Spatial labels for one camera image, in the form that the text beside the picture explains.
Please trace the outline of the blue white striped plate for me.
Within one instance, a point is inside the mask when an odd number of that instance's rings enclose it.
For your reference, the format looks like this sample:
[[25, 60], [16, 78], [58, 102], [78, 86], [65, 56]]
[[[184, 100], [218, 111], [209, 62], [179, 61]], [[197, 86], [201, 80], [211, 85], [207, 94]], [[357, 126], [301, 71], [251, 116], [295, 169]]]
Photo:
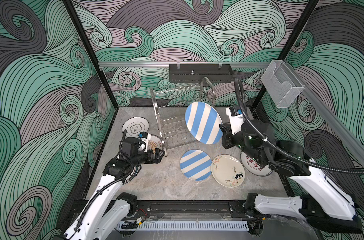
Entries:
[[211, 157], [202, 150], [189, 150], [180, 160], [183, 175], [193, 181], [204, 181], [211, 176]]
[[207, 103], [190, 104], [185, 112], [185, 123], [191, 135], [203, 144], [217, 144], [223, 136], [219, 128], [222, 119], [215, 108]]

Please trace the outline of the cream plate floral pattern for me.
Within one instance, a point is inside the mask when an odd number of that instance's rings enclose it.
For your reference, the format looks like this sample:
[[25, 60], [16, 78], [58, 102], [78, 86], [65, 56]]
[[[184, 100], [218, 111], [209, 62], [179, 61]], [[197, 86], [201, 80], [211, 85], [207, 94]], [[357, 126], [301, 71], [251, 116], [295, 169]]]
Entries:
[[222, 186], [236, 188], [244, 182], [245, 169], [241, 162], [231, 155], [219, 155], [212, 160], [211, 173]]

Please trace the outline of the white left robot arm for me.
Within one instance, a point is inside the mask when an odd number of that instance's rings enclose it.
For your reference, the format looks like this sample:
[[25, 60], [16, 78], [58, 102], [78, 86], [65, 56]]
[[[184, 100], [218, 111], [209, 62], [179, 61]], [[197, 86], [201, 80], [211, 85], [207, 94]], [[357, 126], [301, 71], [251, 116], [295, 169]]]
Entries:
[[118, 197], [113, 206], [108, 208], [113, 197], [122, 187], [126, 178], [134, 171], [135, 167], [142, 164], [158, 164], [165, 156], [165, 151], [156, 149], [137, 153], [128, 157], [120, 152], [105, 166], [103, 176], [79, 216], [61, 236], [55, 240], [105, 240], [126, 216], [135, 214], [137, 197], [123, 193]]

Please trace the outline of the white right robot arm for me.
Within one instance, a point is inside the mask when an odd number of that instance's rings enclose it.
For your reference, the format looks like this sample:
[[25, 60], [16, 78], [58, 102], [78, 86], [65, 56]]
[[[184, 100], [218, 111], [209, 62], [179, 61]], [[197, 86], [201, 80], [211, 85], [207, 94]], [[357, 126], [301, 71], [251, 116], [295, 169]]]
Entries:
[[226, 149], [238, 147], [262, 167], [268, 167], [295, 181], [306, 192], [301, 196], [286, 198], [249, 193], [244, 203], [248, 215], [255, 218], [268, 215], [296, 218], [328, 233], [363, 232], [355, 199], [339, 188], [321, 169], [279, 153], [264, 142], [248, 123], [243, 123], [237, 133], [233, 133], [229, 123], [221, 124], [219, 128], [222, 145]]

